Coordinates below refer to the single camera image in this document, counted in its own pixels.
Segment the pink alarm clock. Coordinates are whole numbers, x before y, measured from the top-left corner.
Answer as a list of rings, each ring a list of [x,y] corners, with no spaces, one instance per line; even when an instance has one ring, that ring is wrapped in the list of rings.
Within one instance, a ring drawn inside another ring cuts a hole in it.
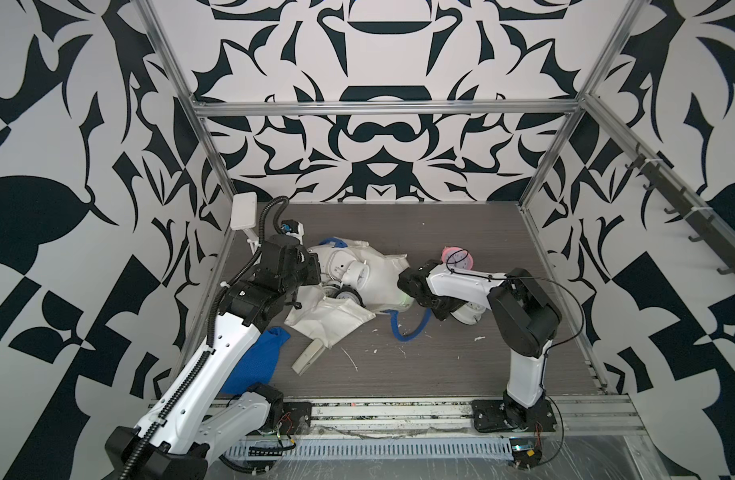
[[[455,246],[443,248],[443,251],[441,251],[441,261],[449,268],[463,270],[473,270],[473,264],[475,264],[469,250]]]

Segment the white canvas bag blue handles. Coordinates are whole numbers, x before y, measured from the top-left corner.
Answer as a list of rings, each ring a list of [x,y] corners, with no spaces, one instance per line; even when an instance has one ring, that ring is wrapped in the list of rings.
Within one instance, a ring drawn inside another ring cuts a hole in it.
[[[409,268],[405,254],[383,254],[369,242],[331,237],[312,246],[320,277],[297,291],[284,325],[301,335],[335,346],[354,330],[383,314],[409,310],[415,300],[397,287]]]

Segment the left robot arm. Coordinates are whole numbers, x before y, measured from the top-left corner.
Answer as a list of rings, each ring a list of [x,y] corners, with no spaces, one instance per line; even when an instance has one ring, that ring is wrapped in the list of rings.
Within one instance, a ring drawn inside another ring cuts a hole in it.
[[[253,432],[277,430],[283,395],[255,383],[225,410],[208,412],[237,363],[301,286],[320,280],[317,259],[291,234],[259,245],[249,270],[220,288],[205,340],[161,400],[105,443],[112,479],[202,479],[213,462]]]

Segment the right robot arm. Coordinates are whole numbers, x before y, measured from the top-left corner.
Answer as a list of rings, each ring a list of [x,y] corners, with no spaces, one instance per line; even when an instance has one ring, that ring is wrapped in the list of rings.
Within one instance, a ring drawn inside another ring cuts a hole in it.
[[[491,312],[511,350],[505,406],[525,414],[545,399],[545,358],[563,316],[527,270],[485,273],[431,260],[399,273],[397,287],[439,321],[467,304]]]

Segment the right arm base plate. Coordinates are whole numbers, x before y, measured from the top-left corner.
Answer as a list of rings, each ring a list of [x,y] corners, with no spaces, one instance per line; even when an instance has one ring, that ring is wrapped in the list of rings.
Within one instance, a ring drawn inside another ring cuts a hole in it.
[[[529,408],[507,396],[503,399],[473,400],[471,409],[473,428],[479,433],[535,432],[539,427],[553,432],[557,426],[557,416],[545,395]]]

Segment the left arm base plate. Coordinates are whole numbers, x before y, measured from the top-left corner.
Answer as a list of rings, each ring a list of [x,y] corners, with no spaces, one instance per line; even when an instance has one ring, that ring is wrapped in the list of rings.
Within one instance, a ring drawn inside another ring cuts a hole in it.
[[[305,401],[285,401],[271,407],[265,424],[251,435],[270,435],[279,432],[293,436],[307,432],[310,428],[313,404]]]

